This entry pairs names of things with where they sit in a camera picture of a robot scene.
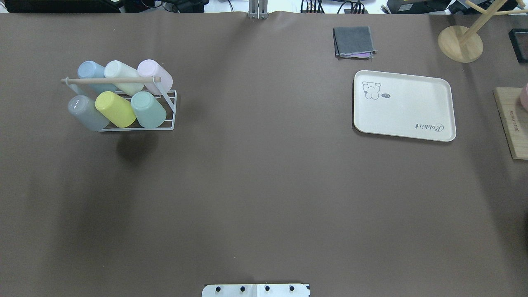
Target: silver metal hinge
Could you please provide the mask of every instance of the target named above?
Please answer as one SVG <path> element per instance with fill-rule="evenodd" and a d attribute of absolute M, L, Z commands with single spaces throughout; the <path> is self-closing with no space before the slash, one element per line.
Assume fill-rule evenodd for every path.
<path fill-rule="evenodd" d="M 249 18 L 268 18 L 268 0 L 249 0 Z"/>

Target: round wooden base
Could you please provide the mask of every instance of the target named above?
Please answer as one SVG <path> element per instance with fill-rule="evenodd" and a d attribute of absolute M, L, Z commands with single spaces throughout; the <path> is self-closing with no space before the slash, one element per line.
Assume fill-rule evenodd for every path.
<path fill-rule="evenodd" d="M 438 35 L 438 45 L 442 52 L 461 63 L 475 61 L 484 48 L 482 39 L 477 34 L 473 34 L 465 44 L 460 45 L 458 40 L 467 30 L 468 28 L 464 26 L 451 26 L 443 29 Z"/>

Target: yellow cup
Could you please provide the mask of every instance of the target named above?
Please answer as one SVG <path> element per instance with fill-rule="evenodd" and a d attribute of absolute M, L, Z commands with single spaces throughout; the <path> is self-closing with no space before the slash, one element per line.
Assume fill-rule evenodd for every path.
<path fill-rule="evenodd" d="M 96 109 L 119 128 L 126 128 L 136 120 L 130 101 L 111 91 L 97 97 Z"/>

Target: white metal plate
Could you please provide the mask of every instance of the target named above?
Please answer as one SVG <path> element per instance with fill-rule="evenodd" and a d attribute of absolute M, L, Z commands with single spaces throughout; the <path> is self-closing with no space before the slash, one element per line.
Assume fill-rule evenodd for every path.
<path fill-rule="evenodd" d="M 444 142 L 457 134 L 451 86 L 440 78 L 358 71 L 353 114 L 365 133 Z"/>
<path fill-rule="evenodd" d="M 217 284 L 205 286 L 202 297 L 309 297 L 309 288 L 309 284 Z"/>

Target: wooden mug tree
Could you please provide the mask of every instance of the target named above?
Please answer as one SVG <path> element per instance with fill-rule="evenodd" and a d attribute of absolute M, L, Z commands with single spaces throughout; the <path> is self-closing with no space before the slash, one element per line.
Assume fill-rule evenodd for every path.
<path fill-rule="evenodd" d="M 482 54 L 484 46 L 477 31 L 492 16 L 528 12 L 528 10 L 498 12 L 499 8 L 501 8 L 506 1 L 507 0 L 495 0 L 487 10 L 484 10 L 475 3 L 466 0 L 467 5 L 482 13 L 482 15 L 469 28 L 464 26 L 451 26 L 443 29 L 438 35 L 438 45 L 442 52 L 451 59 L 462 63 L 469 63 L 478 59 Z M 517 2 L 520 7 L 524 8 L 523 0 L 517 0 Z"/>

